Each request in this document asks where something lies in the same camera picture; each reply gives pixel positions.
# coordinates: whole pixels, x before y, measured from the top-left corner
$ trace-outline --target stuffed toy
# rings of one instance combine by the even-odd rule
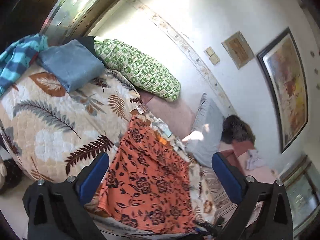
[[[5,176],[7,175],[7,168],[4,165],[4,162],[0,156],[0,189],[5,183]]]

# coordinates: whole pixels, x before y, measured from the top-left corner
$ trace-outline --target picture frame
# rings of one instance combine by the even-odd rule
[[[308,123],[308,92],[302,60],[289,28],[258,55],[276,109],[283,153]]]
[[[237,68],[240,69],[254,58],[254,53],[241,32],[236,32],[222,43]]]

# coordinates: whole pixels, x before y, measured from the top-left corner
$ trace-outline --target blue striped cloth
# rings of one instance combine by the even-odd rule
[[[47,48],[47,37],[41,34],[26,36],[6,48],[0,55],[0,96],[29,68],[31,59]]]

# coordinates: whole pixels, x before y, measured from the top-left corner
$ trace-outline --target light blue pillow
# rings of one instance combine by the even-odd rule
[[[102,61],[77,40],[49,47],[38,58],[42,67],[54,74],[68,92],[83,87],[104,71]]]
[[[202,133],[203,140],[189,139],[186,151],[194,156],[200,165],[212,168],[213,154],[219,151],[224,116],[215,102],[204,93],[191,132]]]

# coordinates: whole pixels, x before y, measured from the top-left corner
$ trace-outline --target green patterned pillow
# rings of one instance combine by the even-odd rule
[[[135,86],[169,102],[178,98],[180,82],[155,58],[112,39],[95,41],[94,49],[108,68],[119,71]]]

